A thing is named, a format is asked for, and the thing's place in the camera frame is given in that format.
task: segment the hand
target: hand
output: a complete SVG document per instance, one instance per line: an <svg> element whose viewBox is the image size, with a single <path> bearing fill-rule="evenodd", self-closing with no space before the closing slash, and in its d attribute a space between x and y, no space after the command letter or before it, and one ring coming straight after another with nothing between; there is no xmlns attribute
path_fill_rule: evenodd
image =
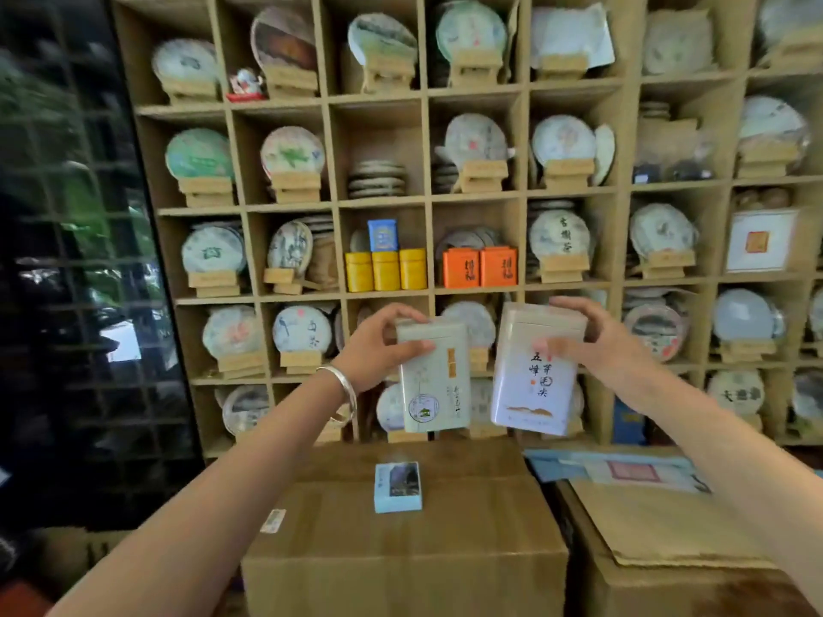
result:
<svg viewBox="0 0 823 617"><path fill-rule="evenodd" d="M554 297L558 308L573 309L589 319L586 341L568 337L536 340L532 348L547 357L559 357L585 366L601 383L632 409L648 414L648 407L664 401L679 379L657 362L651 351L615 320L599 303L577 297Z"/></svg>
<svg viewBox="0 0 823 617"><path fill-rule="evenodd" d="M386 330L401 317L416 322L429 321L424 314L408 305L387 305L357 327L345 343L345 348L332 361L332 365L345 374L358 394L383 381L401 363L435 349L435 343L429 340L389 344Z"/></svg>

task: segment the cubby shelf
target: cubby shelf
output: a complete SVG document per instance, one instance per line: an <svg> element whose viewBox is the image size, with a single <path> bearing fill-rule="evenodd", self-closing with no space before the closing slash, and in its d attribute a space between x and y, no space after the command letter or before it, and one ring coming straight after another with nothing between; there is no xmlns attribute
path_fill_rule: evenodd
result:
<svg viewBox="0 0 823 617"><path fill-rule="evenodd" d="M718 370L736 368L718 362L711 353L711 308L726 285L755 284L765 290L786 289L784 298L791 306L788 333L781 352L774 360L756 362L769 377L768 433L784 445L797 445L785 434L791 397L791 376L799 368L823 367L823 359L801 353L805 333L805 311L815 283L823 280L817 270L820 236L823 234L823 102L813 99L804 112L811 121L815 140L800 173L788 177L738 180L733 178L736 153L736 128L747 94L763 90L791 98L797 82L819 97L823 91L823 70L792 72L751 69L751 50L757 0L601 0L606 5L617 62L599 76L578 81L534 81L529 69L529 30L533 6L586 6L597 0L520 0L519 31L511 64L509 84L484 90L433 88L429 86L432 51L421 47L415 90L395 94L345 92L345 82L337 57L341 50L345 22L357 13L396 8L409 27L417 32L418 42L427 43L434 30L428 24L427 9L436 0L300 0L311 6L314 36L318 44L319 96L314 98L274 99L263 102L168 105L165 95L150 70L151 50L162 39L173 36L208 38L215 43L221 69L222 92L228 76L238 66L253 63L248 43L251 17L267 3L276 0L113 0L114 18L123 44L123 57L152 205L158 223L160 245L166 265L166 281L175 306L175 320L183 345L183 361L190 375L194 409L201 443L207 457L218 456L231 447L221 424L213 388L238 383L267 386L276 403L305 376L287 376L277 364L272 343L267 343L269 363L261 377L225 381L202 376L207 370L201 350L187 348L199 341L204 312L222 303L251 304L262 326L271 321L279 303L334 301L342 309L344 335L355 326L357 311L363 304L373 309L393 300L409 303L435 315L449 298L477 298L483 294L508 294L518 302L545 302L552 294L580 290L605 290L608 309L620 315L626 289L678 286L694 293L691 309L691 334L687 355L668 364L685 375L693 385L704 386L708 376ZM513 0L483 0L499 9ZM674 4L688 7L696 3L712 7L716 30L719 68L693 75L643 76L641 51L645 18L649 10ZM705 123L715 132L716 178L699 182L632 183L632 164L637 129L638 104L642 99L688 102L699 110ZM508 190L498 193L432 195L432 145L442 142L448 119L460 112L482 112L495 118L504 128L516 154L511 161ZM604 217L595 268L582 282L555 285L534 284L525 279L528 203L550 199L546 190L529 189L529 134L535 119L551 113L579 114L590 123L610 123L616 134L617 155L605 185L580 195L587 210ZM324 174L324 201L308 204L272 203L265 193L258 149L262 137L279 125L305 125L322 137L327 155ZM209 126L228 134L237 173L237 202L230 208L198 210L183 205L176 182L165 171L163 154L171 135L190 126ZM410 196L384 197L363 201L346 198L346 170L350 160L393 157L403 162L410 173ZM729 275L722 272L730 219L729 202L735 188L744 186L787 186L802 191L802 204L810 210L804 236L793 245L792 262L787 272ZM676 205L690 209L701 223L703 239L698 251L698 266L685 279L641 279L625 276L625 254L632 195L671 196ZM272 294L262 283L262 265L267 239L273 228L289 218L314 212L331 214L335 236L340 292L311 292L299 296ZM246 234L249 259L249 286L246 294L228 299L197 299L181 272L180 244L197 219L215 217L239 219ZM346 292L345 264L351 231L372 217L399 219L403 235L415 246L427 249L428 288L397 292ZM449 290L436 283L434 259L436 238L445 229L463 222L476 225L486 221L501 231L519 252L519 283L510 288ZM609 444L612 439L612 393L588 373L582 373L587 396L583 437L563 440L529 440L538 446L589 446Z"/></svg>

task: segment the brown cardboard box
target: brown cardboard box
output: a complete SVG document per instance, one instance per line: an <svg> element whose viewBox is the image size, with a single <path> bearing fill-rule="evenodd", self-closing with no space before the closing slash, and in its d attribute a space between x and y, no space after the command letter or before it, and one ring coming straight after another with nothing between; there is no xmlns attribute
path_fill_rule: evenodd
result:
<svg viewBox="0 0 823 617"><path fill-rule="evenodd" d="M622 567L569 483L557 484L570 547L566 613L582 617L813 617L789 578L773 569Z"/></svg>
<svg viewBox="0 0 823 617"><path fill-rule="evenodd" d="M375 464L417 461L423 510L376 514ZM312 451L243 559L251 617L561 615L568 552L510 440Z"/></svg>

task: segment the silver bangle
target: silver bangle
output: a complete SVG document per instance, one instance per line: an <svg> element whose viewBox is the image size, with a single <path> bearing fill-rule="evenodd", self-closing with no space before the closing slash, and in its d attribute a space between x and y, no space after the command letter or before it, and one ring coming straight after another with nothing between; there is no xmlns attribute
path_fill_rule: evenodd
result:
<svg viewBox="0 0 823 617"><path fill-rule="evenodd" d="M351 383L349 383L349 380L345 378L345 374L340 372L334 366L320 366L319 368L317 368L317 370L328 370L328 372L334 374L334 376L337 377L337 380L343 386L345 393L349 395L349 408L351 409L351 411L349 412L348 419L341 420L336 416L336 413L331 418L332 424L340 428L343 428L345 425L348 425L354 419L355 413L357 412L357 394L355 394L355 388L352 387Z"/></svg>

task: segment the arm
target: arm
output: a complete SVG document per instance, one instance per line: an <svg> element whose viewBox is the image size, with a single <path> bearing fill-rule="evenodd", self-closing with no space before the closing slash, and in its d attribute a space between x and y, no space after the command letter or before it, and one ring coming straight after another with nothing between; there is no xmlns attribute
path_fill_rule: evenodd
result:
<svg viewBox="0 0 823 617"><path fill-rule="evenodd" d="M384 331L404 316L393 304L365 321L333 365L357 393L374 387L431 342L386 345ZM49 617L195 617L210 615L294 468L348 399L321 370L135 530L49 612Z"/></svg>
<svg viewBox="0 0 823 617"><path fill-rule="evenodd" d="M632 409L660 425L823 613L823 480L655 361L595 302L558 297L551 304L589 318L587 341L552 338L535 342L534 348L581 363Z"/></svg>

